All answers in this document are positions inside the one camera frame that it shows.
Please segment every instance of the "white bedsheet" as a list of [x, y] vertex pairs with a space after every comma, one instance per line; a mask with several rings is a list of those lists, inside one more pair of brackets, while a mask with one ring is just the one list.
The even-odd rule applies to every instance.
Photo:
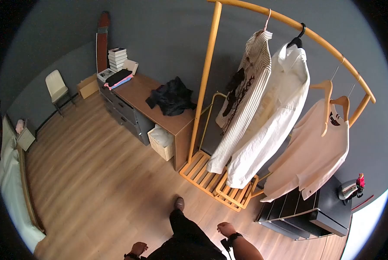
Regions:
[[4, 130], [2, 159], [0, 160], [0, 190], [14, 226], [28, 249], [33, 253], [36, 245], [45, 237], [45, 234], [32, 225], [22, 188], [19, 154], [14, 148], [16, 139], [14, 136], [8, 137], [5, 134], [7, 132], [5, 133]]

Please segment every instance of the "white long-sleeve shirt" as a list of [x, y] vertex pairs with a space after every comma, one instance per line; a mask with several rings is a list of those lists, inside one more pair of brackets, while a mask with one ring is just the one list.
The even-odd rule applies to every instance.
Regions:
[[239, 142], [242, 147], [228, 165], [226, 184], [232, 188], [247, 185], [279, 149], [301, 114], [310, 85], [306, 53], [296, 45], [287, 45], [272, 57], [272, 74], [266, 87], [270, 104], [265, 107], [265, 96]]
[[324, 99], [318, 101], [295, 125], [288, 147], [269, 167], [261, 202], [270, 202], [299, 187], [306, 200], [324, 185], [346, 159], [349, 150], [349, 122], [330, 105], [325, 136]]
[[239, 66], [244, 69], [244, 80], [235, 91], [236, 101], [226, 116], [228, 100], [224, 101], [216, 122], [223, 129], [227, 129], [222, 141], [207, 163], [207, 171], [221, 174], [233, 150], [243, 136], [246, 128], [264, 94], [270, 76], [270, 53], [268, 40], [272, 33], [268, 31], [255, 32], [246, 43], [246, 50]]

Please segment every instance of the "wooden bed frame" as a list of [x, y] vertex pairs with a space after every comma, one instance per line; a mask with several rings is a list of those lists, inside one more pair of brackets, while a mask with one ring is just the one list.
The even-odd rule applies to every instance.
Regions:
[[[2, 119], [2, 134], [9, 134], [17, 137], [16, 132], [13, 129], [12, 124], [10, 123], [10, 119], [8, 115], [5, 115]], [[25, 151], [20, 147], [19, 144], [16, 145], [16, 150], [19, 154], [19, 167], [20, 167], [20, 179], [22, 182], [23, 195], [25, 197], [26, 208], [28, 210], [29, 218], [31, 220], [32, 225], [38, 228], [42, 233], [45, 234], [45, 229], [42, 226], [41, 222], [36, 216], [33, 204], [31, 202], [31, 197], [29, 193], [28, 181], [26, 177], [26, 164], [25, 164]]]
[[16, 145], [16, 149], [19, 152], [20, 179], [22, 181], [23, 195], [25, 197], [26, 208], [28, 209], [29, 217], [31, 219], [32, 225], [37, 227], [42, 233], [46, 234], [41, 222], [38, 221], [34, 207], [31, 202], [28, 182], [26, 178], [25, 151], [20, 147], [20, 145]]

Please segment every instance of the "bed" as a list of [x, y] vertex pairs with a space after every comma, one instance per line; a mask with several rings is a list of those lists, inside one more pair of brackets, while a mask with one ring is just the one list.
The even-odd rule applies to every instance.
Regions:
[[7, 116], [2, 124], [0, 159], [0, 191], [6, 209], [20, 237], [33, 253], [38, 242], [45, 238], [45, 233], [29, 197], [25, 152], [17, 145], [15, 131]]

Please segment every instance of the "chair leg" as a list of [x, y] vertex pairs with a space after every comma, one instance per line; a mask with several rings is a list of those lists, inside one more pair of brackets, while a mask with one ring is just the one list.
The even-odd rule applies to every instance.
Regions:
[[61, 115], [61, 117], [64, 118], [64, 116], [63, 116], [62, 113], [61, 113], [61, 110], [60, 110], [59, 107], [56, 105], [56, 103], [54, 103], [54, 106], [55, 106], [56, 110], [58, 110], [58, 113]]
[[70, 94], [69, 92], [67, 92], [66, 94], [68, 95], [68, 98], [69, 98], [69, 100], [71, 101], [71, 103], [74, 105], [74, 107], [77, 107], [77, 106], [75, 105], [74, 99], [71, 97], [71, 94]]

